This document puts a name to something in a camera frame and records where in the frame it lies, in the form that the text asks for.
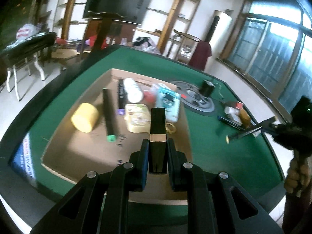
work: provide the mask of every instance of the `window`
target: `window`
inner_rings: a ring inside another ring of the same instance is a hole
[[[249,13],[283,18],[297,24],[300,24],[301,21],[301,10],[299,8],[272,2],[253,2]]]
[[[312,100],[310,18],[295,0],[246,0],[236,27],[221,58],[290,120],[302,95]]]
[[[305,36],[299,62],[279,101],[290,112],[302,95],[312,99],[312,38],[309,36]]]

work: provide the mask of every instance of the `cardboard tray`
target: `cardboard tray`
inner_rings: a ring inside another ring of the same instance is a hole
[[[106,140],[105,121],[102,115],[102,88],[111,90],[114,109],[117,109],[117,87],[120,78],[133,78],[141,87],[152,83],[163,83],[172,90],[176,86],[155,78],[119,70],[110,69],[99,77],[74,103],[58,125],[56,131],[41,157],[42,165],[51,173],[76,184],[89,171],[106,173],[121,163],[127,162],[132,152],[139,151],[148,133],[131,133],[127,130],[124,116],[117,115],[119,136],[114,143]],[[90,133],[78,131],[71,123],[71,116],[81,103],[94,105],[100,113],[99,121]],[[184,106],[180,104],[179,119],[174,124],[177,131],[172,135],[176,149],[185,153],[192,162],[188,123]],[[148,174],[143,192],[130,192],[129,200],[141,203],[186,205],[186,192],[172,192],[169,176]]]

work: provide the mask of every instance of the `green felt table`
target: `green felt table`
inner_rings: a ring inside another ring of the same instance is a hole
[[[203,80],[214,80],[221,87],[226,101],[237,97],[226,84],[208,74],[183,66],[174,61],[133,50],[119,48],[78,76],[41,113],[30,129],[30,143],[36,180],[45,196],[65,195],[73,184],[53,175],[41,165],[41,156],[49,140],[65,114],[80,95],[103,73],[111,68],[154,77],[164,81],[180,80],[200,86]],[[217,90],[212,98],[220,99]],[[227,145],[225,136],[237,130],[217,120],[214,116],[202,116],[185,109],[188,119],[193,163],[204,171],[225,171],[233,176],[254,198],[260,198],[283,181],[280,167],[262,135],[252,135]],[[178,224],[185,220],[187,206],[164,206],[131,203],[130,222]]]

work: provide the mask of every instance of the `yellow sponge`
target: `yellow sponge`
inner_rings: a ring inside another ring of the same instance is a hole
[[[79,131],[89,133],[92,131],[98,118],[99,111],[93,105],[82,103],[73,116],[71,116],[71,122]]]

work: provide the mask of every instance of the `television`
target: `television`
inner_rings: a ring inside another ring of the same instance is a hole
[[[122,22],[142,24],[150,0],[87,0],[83,18],[90,18],[93,13],[118,13],[126,17]]]

